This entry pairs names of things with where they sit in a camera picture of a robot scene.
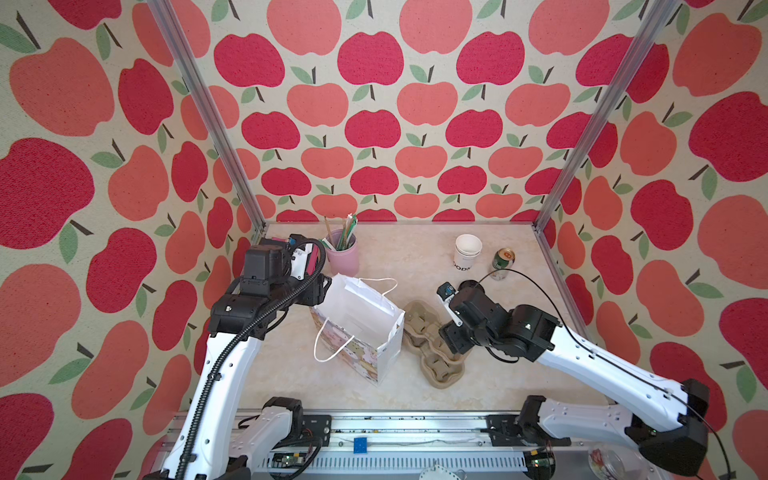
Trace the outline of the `pink straw holder cup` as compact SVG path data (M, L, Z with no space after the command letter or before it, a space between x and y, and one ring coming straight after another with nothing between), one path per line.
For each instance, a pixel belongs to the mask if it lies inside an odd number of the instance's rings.
M360 269L357 238L354 234L351 234L347 240L346 247L342 250L337 250L335 246L338 244L341 235L342 230L337 229L332 231L331 234L323 240L326 248L327 262L330 264L331 272L334 275L340 274L348 277L356 277Z

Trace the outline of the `brown wooden stirrer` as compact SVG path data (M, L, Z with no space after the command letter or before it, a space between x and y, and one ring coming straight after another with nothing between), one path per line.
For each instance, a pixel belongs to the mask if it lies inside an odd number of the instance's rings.
M326 235L327 243L330 246L329 248L335 250L335 244L333 243L333 229L332 229L331 223L327 217L324 216L323 219L324 219L324 224L327 231L327 235Z

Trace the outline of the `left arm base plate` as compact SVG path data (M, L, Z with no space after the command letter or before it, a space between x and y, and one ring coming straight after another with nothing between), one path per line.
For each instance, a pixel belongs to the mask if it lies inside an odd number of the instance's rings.
M330 442L332 420L331 415L303 415L300 419L294 418L290 423L288 436L278 442L274 449L310 444L327 447Z

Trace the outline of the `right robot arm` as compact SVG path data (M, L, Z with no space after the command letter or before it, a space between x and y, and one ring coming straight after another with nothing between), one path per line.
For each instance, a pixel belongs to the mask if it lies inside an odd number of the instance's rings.
M608 406L567 404L530 395L511 427L515 442L544 445L581 438L622 445L670 473L692 477L708 451L709 389L645 371L571 332L556 316L491 300L478 283L444 283L437 295L451 320L440 330L454 354L474 347L559 370L612 399Z

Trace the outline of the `left aluminium frame post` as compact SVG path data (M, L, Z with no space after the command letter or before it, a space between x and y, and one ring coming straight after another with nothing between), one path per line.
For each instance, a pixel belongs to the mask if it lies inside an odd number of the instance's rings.
M216 102L197 66L191 46L171 1L149 0L148 5L195 102L209 137L233 182L241 204L254 228L254 237L263 237L267 221L253 194L240 157L230 141Z

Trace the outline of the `green paper straw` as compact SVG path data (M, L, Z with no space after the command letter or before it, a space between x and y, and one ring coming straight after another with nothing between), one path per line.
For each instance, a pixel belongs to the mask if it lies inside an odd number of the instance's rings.
M342 236L339 239L338 249L344 251L350 248L352 240L351 237L357 226L358 220L355 214L349 214L345 220Z

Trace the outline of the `right aluminium frame post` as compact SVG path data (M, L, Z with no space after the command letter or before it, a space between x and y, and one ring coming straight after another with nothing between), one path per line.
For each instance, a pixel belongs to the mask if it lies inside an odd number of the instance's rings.
M575 178L577 170L587 158L589 151L602 133L612 112L623 99L630 83L636 77L658 36L681 4L681 1L659 0L654 1L650 5L637 34L628 47L627 53L619 64L611 82L606 87L605 93L597 102L597 107L592 113L575 149L568 155L561 174L536 217L533 224L533 232L536 235L543 235L546 225L552 218L557 206L561 204L562 198Z

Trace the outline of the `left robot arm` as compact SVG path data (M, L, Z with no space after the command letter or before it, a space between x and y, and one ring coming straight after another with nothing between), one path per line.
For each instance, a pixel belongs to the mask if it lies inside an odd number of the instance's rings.
M291 306L321 304L331 286L323 274L326 251L317 239L293 234L262 239L245 254L244 267L210 309L201 378L170 454L152 479L249 479L259 462L282 446L322 440L307 434L298 399L273 397L238 437L232 435L245 380L266 336Z

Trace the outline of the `clear plastic container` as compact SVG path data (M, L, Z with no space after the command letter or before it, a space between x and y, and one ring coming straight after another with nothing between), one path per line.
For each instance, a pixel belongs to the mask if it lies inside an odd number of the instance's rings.
M602 480L635 479L636 475L623 463L613 449L598 444L588 451L588 463L592 473Z

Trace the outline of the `white paper gift bag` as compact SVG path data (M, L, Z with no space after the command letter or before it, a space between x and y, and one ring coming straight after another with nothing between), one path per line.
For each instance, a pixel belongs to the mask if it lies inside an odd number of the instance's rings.
M370 383L381 384L403 343L405 311L390 299L397 286L391 277L335 275L323 303L310 309L317 327L314 360L339 358Z

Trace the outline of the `blue small block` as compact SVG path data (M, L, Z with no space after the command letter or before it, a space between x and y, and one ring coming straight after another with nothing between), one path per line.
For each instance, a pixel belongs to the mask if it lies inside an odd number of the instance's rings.
M353 453L366 454L368 452L368 439L366 437L356 437L353 439Z

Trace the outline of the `aluminium frame post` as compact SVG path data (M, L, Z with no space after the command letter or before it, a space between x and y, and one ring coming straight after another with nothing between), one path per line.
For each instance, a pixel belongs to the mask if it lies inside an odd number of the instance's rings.
M253 194L240 157L230 141L216 102L197 66L191 46L171 1L149 0L148 5L195 102L209 137L233 182L241 204L254 228L254 237L263 237L267 221Z
M597 107L592 113L575 149L568 155L561 174L536 217L533 224L533 232L536 235L543 235L546 225L552 218L557 206L561 204L562 198L575 178L577 170L587 158L589 151L602 133L612 112L623 99L630 83L636 77L658 36L681 4L681 1L659 0L654 1L650 5L637 34L628 47L627 53L619 64L611 82L606 87L605 93L597 102Z

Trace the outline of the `cardboard cup carrier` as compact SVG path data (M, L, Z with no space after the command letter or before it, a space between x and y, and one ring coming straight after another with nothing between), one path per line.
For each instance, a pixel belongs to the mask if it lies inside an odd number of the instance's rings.
M420 368L437 389L457 383L465 372L467 354L453 354L440 336L445 325L439 313L422 300L409 302L404 309L404 346L420 356Z

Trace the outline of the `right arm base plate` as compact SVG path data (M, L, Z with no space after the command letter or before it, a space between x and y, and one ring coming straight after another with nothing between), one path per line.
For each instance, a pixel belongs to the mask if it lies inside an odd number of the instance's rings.
M488 415L485 421L484 432L494 447L567 447L572 444L569 437L555 438L538 424L519 423L514 414Z

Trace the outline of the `green drink can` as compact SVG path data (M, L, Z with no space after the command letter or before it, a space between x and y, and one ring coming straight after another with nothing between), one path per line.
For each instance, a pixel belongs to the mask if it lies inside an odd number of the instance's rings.
M497 281L505 279L513 268L515 259L515 252L511 248L499 249L491 263L491 278Z

